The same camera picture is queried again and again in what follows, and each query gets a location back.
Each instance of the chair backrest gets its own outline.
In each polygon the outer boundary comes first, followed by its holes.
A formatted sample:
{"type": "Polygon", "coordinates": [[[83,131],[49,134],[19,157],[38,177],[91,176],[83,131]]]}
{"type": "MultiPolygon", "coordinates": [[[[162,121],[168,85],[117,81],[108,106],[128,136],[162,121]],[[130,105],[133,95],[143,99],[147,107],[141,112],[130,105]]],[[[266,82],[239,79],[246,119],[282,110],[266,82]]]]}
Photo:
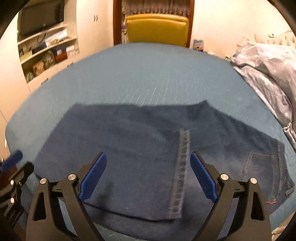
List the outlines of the chair backrest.
{"type": "Polygon", "coordinates": [[[126,18],[129,42],[151,42],[186,46],[189,20],[186,17],[144,13],[126,18]]]}

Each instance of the bed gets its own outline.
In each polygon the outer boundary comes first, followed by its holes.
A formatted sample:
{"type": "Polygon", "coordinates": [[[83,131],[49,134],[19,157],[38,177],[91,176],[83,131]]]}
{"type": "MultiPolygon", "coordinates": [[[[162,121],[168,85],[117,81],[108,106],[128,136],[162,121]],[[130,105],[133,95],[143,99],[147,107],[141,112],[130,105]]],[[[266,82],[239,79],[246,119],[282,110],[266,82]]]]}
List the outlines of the bed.
{"type": "Polygon", "coordinates": [[[292,30],[287,30],[278,36],[255,34],[255,40],[257,43],[266,44],[276,44],[276,45],[286,45],[292,48],[296,48],[296,37],[292,30]]]}
{"type": "MultiPolygon", "coordinates": [[[[216,109],[285,145],[291,178],[296,181],[296,153],[281,125],[229,62],[182,47],[131,43],[117,45],[70,66],[44,83],[23,103],[6,127],[11,152],[21,149],[34,161],[49,134],[75,103],[178,105],[207,100],[216,109]]],[[[39,181],[27,181],[30,203],[39,181]]],[[[272,229],[296,209],[296,194],[270,215],[272,229]]],[[[68,229],[73,231],[65,209],[68,229]]],[[[136,240],[100,225],[106,240],[136,240]]]]}

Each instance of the white wall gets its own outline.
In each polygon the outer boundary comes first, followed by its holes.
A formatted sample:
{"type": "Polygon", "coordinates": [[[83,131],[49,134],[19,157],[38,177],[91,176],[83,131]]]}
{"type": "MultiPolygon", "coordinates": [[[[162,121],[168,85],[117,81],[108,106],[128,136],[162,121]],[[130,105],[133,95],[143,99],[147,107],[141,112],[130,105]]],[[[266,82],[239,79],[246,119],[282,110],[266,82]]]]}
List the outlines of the white wall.
{"type": "Polygon", "coordinates": [[[204,40],[204,50],[221,58],[233,55],[243,37],[254,42],[254,34],[278,35],[290,27],[267,0],[196,0],[190,47],[204,40]]]}
{"type": "Polygon", "coordinates": [[[1,158],[7,158],[9,156],[9,150],[8,147],[5,147],[5,127],[7,125],[7,122],[0,112],[0,159],[1,158]]]}
{"type": "Polygon", "coordinates": [[[0,110],[7,121],[31,94],[17,48],[17,16],[0,39],[0,110]]]}
{"type": "Polygon", "coordinates": [[[76,13],[79,58],[113,46],[113,0],[77,0],[76,13]]]}

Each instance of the headboard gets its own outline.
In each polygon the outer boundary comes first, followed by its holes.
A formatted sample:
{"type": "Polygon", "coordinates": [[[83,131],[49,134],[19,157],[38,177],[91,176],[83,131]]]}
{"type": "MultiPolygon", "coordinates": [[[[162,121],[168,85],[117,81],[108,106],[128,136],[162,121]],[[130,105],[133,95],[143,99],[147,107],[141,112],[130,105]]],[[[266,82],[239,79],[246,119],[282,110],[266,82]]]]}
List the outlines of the headboard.
{"type": "Polygon", "coordinates": [[[255,34],[255,40],[257,43],[286,45],[296,49],[296,37],[291,30],[288,30],[276,37],[255,34]]]}

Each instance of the blue gripper pad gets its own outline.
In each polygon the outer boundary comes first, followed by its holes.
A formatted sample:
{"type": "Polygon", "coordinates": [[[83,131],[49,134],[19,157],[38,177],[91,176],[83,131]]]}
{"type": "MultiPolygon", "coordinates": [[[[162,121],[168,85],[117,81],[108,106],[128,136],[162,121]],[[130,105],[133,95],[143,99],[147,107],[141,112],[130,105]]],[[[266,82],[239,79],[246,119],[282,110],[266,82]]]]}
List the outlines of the blue gripper pad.
{"type": "Polygon", "coordinates": [[[9,172],[22,159],[22,152],[17,150],[0,165],[0,172],[9,172]]]}
{"type": "Polygon", "coordinates": [[[85,178],[80,183],[80,193],[78,198],[83,202],[89,199],[98,184],[105,168],[107,166],[107,157],[102,153],[93,164],[85,178]]]}
{"type": "Polygon", "coordinates": [[[212,202],[215,203],[218,199],[216,184],[203,163],[194,152],[190,155],[190,166],[198,182],[200,183],[206,198],[212,200],[212,202]]]}

